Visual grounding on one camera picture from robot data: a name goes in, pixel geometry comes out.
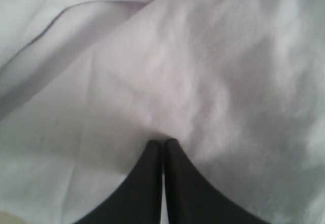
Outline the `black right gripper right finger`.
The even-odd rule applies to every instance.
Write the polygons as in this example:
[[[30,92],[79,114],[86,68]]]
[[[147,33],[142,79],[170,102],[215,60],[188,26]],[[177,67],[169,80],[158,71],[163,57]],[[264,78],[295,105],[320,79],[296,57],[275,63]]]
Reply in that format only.
[[[176,139],[164,143],[164,170],[169,223],[266,223],[216,190]]]

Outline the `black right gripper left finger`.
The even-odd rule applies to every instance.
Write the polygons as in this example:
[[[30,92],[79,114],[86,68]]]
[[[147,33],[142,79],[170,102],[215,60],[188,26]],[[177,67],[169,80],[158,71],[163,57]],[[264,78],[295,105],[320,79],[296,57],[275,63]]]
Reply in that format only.
[[[124,182],[76,223],[160,223],[162,191],[162,147],[152,140]]]

